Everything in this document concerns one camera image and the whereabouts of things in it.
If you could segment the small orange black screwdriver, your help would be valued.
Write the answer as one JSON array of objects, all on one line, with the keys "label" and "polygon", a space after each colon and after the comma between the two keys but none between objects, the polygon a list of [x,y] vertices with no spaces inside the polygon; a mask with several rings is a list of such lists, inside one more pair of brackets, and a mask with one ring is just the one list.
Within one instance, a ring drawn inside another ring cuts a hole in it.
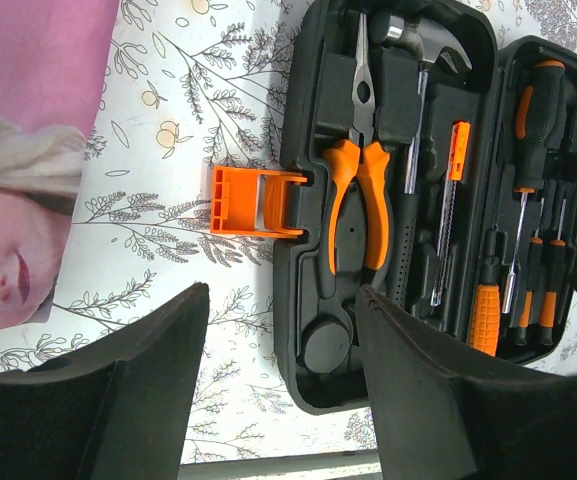
[{"label": "small orange black screwdriver", "polygon": [[527,329],[531,322],[532,306],[534,299],[534,292],[539,283],[541,271],[541,257],[543,252],[543,239],[540,236],[540,229],[542,220],[539,220],[539,225],[530,239],[528,250],[528,263],[526,269],[526,294],[524,301],[524,308],[519,320],[519,325],[515,338],[516,346],[527,345]]}]

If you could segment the black handled steel hammer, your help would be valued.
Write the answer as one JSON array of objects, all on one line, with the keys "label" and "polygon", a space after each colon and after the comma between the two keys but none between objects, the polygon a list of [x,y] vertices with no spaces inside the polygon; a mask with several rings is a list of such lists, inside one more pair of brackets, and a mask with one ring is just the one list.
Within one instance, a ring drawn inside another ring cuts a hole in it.
[{"label": "black handled steel hammer", "polygon": [[[426,99],[430,70],[438,60],[446,63],[455,74],[472,69],[471,59],[457,37],[444,25],[426,17],[407,20],[394,13],[382,12],[372,21],[370,34],[373,41],[402,47],[416,58],[417,93],[422,101]],[[420,114],[415,135],[407,149],[403,191],[394,201],[394,245],[387,275],[387,296],[402,309],[406,307],[416,238],[416,186],[423,122],[424,115]]]}]

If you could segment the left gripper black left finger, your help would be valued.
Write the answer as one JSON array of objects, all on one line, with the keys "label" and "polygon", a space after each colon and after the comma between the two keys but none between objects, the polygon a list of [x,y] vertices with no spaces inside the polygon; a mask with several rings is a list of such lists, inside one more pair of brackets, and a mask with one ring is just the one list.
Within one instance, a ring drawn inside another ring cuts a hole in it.
[{"label": "left gripper black left finger", "polygon": [[175,478],[208,316],[197,283],[85,347],[0,373],[0,479]]}]

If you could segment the orange handled utility knife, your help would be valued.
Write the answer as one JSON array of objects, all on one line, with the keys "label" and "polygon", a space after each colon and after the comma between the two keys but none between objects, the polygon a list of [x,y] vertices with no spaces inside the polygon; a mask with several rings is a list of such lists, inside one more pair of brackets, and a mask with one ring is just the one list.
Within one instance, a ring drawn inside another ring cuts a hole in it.
[{"label": "orange handled utility knife", "polygon": [[452,126],[438,230],[438,269],[430,299],[432,307],[438,307],[442,303],[447,275],[455,196],[457,184],[462,180],[464,173],[470,132],[471,124],[467,121],[458,121]]}]

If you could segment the orange handled pliers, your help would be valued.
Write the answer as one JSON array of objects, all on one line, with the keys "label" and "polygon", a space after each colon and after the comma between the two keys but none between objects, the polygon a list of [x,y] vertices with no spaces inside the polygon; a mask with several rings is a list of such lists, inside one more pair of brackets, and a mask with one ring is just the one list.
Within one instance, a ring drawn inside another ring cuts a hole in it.
[{"label": "orange handled pliers", "polygon": [[358,15],[351,101],[353,118],[348,137],[323,152],[331,173],[332,199],[323,222],[326,241],[322,251],[331,275],[337,274],[335,249],[340,210],[354,180],[359,182],[366,208],[364,267],[374,273],[382,270],[391,253],[393,219],[386,188],[390,154],[375,137],[376,99],[369,66],[367,15],[363,12]]}]

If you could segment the large orange black screwdriver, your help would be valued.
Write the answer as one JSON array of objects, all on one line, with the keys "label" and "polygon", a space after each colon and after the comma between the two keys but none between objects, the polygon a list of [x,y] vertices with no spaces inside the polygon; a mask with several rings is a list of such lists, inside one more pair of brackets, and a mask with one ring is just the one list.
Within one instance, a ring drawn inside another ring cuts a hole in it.
[{"label": "large orange black screwdriver", "polygon": [[519,98],[514,134],[520,162],[515,167],[514,191],[521,195],[512,263],[506,277],[502,312],[511,312],[519,268],[518,256],[528,197],[543,187],[548,142],[559,128],[565,100],[565,64],[543,60],[530,70]]}]

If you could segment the orange ribbed bit driver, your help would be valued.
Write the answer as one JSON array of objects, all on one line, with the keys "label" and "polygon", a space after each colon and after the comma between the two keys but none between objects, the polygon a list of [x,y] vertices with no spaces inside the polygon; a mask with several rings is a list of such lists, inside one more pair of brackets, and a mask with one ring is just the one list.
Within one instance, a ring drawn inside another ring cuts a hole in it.
[{"label": "orange ribbed bit driver", "polygon": [[501,324],[500,259],[496,245],[497,232],[489,230],[486,233],[468,336],[472,348],[490,356],[496,355]]}]

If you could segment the orange case latch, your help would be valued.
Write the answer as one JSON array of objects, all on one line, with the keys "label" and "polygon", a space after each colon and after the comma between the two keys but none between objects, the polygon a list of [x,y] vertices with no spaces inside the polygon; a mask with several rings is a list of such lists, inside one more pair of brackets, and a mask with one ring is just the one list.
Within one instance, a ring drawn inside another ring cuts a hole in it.
[{"label": "orange case latch", "polygon": [[210,232],[298,238],[304,231],[286,223],[289,188],[307,181],[294,172],[217,166],[212,181]]}]

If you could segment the thin orange precision screwdriver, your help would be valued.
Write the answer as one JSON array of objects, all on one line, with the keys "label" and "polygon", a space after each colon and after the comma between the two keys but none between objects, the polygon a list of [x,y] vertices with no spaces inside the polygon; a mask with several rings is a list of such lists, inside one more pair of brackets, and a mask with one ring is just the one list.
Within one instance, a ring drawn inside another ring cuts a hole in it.
[{"label": "thin orange precision screwdriver", "polygon": [[544,346],[553,344],[552,331],[555,324],[558,292],[562,287],[565,274],[566,242],[563,229],[567,211],[567,199],[562,199],[557,235],[550,242],[548,252],[548,275],[544,303],[539,319],[540,343]]}]

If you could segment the black plastic tool case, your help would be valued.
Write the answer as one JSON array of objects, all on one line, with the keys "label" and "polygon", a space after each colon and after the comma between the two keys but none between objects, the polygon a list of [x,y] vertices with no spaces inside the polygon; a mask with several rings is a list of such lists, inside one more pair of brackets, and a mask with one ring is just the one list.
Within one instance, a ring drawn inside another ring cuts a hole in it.
[{"label": "black plastic tool case", "polygon": [[[340,210],[337,274],[325,266],[323,222],[332,199],[323,152],[348,137],[358,15],[367,15],[369,66],[374,84],[375,137],[390,154],[386,188],[392,208],[403,191],[407,149],[424,115],[416,194],[416,238],[408,280],[408,313],[467,342],[486,233],[497,232],[501,324],[496,357],[533,364],[550,357],[568,322],[577,269],[577,1],[317,1],[295,40],[284,119],[281,166],[308,181],[289,188],[286,223],[304,233],[274,248],[275,349],[279,370],[296,404],[311,414],[363,407],[368,402],[355,301],[372,286],[387,296],[387,266],[364,267],[366,208],[359,182],[348,187]],[[382,12],[407,20],[426,17],[462,43],[472,69],[453,73],[442,60],[430,70],[426,99],[417,93],[418,62],[406,49],[371,39]],[[502,312],[506,277],[520,213],[514,191],[520,162],[514,122],[533,66],[565,64],[565,100],[559,128],[548,142],[543,187],[528,197],[511,312]],[[462,180],[457,184],[442,303],[430,305],[438,269],[437,241],[452,126],[471,124]],[[553,344],[540,343],[539,319],[550,242],[557,235],[562,199],[565,274],[558,292]],[[527,345],[515,345],[526,294],[530,239],[542,220],[541,271],[534,292]]]}]

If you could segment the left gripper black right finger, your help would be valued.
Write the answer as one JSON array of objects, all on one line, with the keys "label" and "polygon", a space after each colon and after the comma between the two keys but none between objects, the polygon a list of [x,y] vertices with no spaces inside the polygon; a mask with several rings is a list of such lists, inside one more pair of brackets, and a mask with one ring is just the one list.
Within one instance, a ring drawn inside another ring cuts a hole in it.
[{"label": "left gripper black right finger", "polygon": [[577,479],[577,375],[474,350],[371,287],[357,327],[387,479]]}]

